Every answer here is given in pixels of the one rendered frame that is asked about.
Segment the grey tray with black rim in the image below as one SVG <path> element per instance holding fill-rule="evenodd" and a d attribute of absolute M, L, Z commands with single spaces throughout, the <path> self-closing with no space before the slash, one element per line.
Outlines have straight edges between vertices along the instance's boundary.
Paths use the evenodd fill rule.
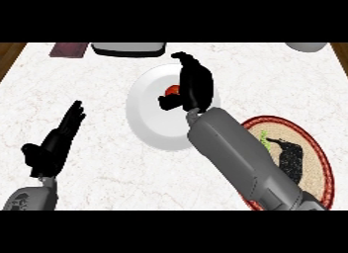
<path fill-rule="evenodd" d="M 158 57 L 167 53 L 165 42 L 94 42 L 97 54 L 118 57 Z"/>

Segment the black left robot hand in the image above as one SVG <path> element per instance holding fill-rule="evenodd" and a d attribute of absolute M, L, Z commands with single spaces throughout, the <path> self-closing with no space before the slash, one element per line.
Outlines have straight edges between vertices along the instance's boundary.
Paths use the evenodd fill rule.
<path fill-rule="evenodd" d="M 26 164 L 32 167 L 33 178 L 56 177 L 63 169 L 72 142 L 79 131 L 85 113 L 82 102 L 75 101 L 60 122 L 59 127 L 50 132 L 44 143 L 26 143 L 22 151 Z"/>

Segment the round woven red-rimmed placemat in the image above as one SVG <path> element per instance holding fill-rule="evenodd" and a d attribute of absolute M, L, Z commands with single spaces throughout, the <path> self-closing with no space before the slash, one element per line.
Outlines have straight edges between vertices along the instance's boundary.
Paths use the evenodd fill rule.
<path fill-rule="evenodd" d="M 242 126 L 263 142 L 292 180 L 331 210 L 335 177 L 325 151 L 310 133 L 292 121 L 276 116 L 254 117 Z"/>

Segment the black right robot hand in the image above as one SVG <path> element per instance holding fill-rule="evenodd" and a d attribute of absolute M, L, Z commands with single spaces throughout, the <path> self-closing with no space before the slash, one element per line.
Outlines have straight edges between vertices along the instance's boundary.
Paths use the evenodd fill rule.
<path fill-rule="evenodd" d="M 214 99 L 212 72 L 192 54 L 181 51 L 172 54 L 172 58 L 181 63 L 178 93 L 159 97 L 161 108 L 170 111 L 183 107 L 187 112 L 199 108 L 205 113 Z"/>

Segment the white round plate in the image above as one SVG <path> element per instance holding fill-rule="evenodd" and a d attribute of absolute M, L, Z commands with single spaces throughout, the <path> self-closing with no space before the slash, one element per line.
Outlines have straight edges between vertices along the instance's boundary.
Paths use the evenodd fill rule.
<path fill-rule="evenodd" d="M 127 118 L 134 134 L 146 144 L 165 151 L 192 148 L 187 139 L 187 111 L 183 107 L 167 111 L 159 98 L 180 84 L 180 64 L 155 67 L 138 78 L 127 101 Z"/>

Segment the pale grey round bowl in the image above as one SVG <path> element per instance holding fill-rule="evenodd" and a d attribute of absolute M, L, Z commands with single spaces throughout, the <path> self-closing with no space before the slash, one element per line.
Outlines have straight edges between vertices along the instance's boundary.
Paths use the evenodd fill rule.
<path fill-rule="evenodd" d="M 326 42 L 289 42 L 288 46 L 301 52 L 319 52 L 326 47 Z"/>

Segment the dark maroon flat cloth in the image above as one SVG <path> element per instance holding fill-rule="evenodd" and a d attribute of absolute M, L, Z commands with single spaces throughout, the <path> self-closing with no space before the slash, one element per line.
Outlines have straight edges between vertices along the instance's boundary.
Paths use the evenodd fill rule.
<path fill-rule="evenodd" d="M 59 42 L 51 51 L 51 57 L 84 58 L 87 42 Z"/>

